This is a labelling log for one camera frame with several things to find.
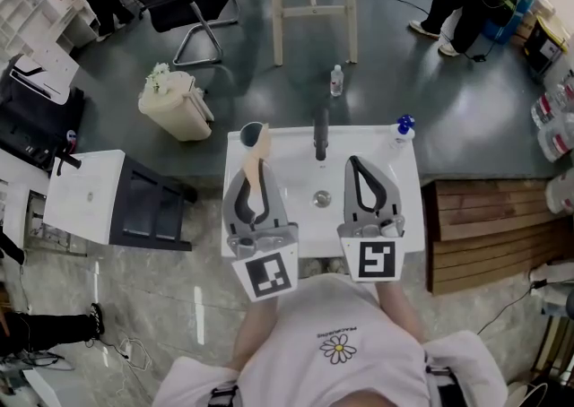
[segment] green floor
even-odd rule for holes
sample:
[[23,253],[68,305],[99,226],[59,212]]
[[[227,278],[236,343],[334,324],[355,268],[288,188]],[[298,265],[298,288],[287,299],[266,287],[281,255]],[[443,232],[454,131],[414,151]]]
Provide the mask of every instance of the green floor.
[[[122,149],[135,160],[174,177],[223,174],[226,138],[250,121],[271,127],[310,126],[317,106],[328,104],[332,125],[385,125],[403,114],[416,118],[414,148],[422,178],[545,178],[556,174],[535,139],[530,106],[534,85],[518,49],[496,47],[488,62],[445,59],[438,43],[406,28],[424,13],[394,0],[357,0],[359,63],[347,65],[341,17],[289,19],[284,66],[274,67],[271,0],[238,0],[239,25],[215,31],[223,63],[189,72],[208,91],[215,115],[212,136],[179,143],[137,109],[144,78],[158,62],[171,62],[187,29],[158,34],[148,16],[79,56],[75,83],[90,96],[79,150]],[[318,0],[341,4],[343,0]],[[409,0],[430,8],[431,0]],[[286,5],[308,0],[284,0]],[[443,29],[452,35],[452,23]],[[469,51],[483,53],[479,38]],[[188,56],[210,51],[197,35]],[[344,66],[344,95],[329,97],[329,73]]]

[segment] white trash bin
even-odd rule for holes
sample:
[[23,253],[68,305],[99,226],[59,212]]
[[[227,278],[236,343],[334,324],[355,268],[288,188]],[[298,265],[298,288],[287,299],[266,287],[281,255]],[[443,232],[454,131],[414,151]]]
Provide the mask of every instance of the white trash bin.
[[164,95],[144,90],[138,102],[140,112],[178,141],[201,141],[209,137],[212,130],[207,122],[213,122],[213,114],[196,88],[196,78],[188,73],[170,73],[168,86]]

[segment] white t-shirt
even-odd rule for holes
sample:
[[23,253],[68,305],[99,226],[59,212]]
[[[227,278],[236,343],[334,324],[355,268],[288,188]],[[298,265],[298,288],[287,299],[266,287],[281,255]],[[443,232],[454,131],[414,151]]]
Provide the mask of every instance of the white t-shirt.
[[[425,344],[429,356],[460,366],[469,398],[483,400],[476,405],[500,407],[506,386],[490,353],[475,334],[454,336]],[[328,407],[363,390],[397,407],[429,407],[425,349],[382,312],[372,285],[323,274],[282,296],[273,332],[241,373],[179,358],[153,407],[205,407],[228,382],[237,383],[243,407]]]

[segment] sink drain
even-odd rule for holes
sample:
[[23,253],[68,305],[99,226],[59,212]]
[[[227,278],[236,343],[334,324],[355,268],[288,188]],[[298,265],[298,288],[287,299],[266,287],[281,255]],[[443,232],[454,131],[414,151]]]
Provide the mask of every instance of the sink drain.
[[313,204],[317,208],[327,208],[331,204],[331,194],[326,190],[319,190],[313,195]]

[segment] wooden platform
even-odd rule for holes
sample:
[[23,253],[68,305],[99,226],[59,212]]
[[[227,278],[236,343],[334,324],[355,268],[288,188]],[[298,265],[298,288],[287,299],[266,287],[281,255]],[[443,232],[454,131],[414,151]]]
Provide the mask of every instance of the wooden platform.
[[546,208],[546,181],[436,181],[423,189],[433,294],[507,278],[566,254],[571,218]]

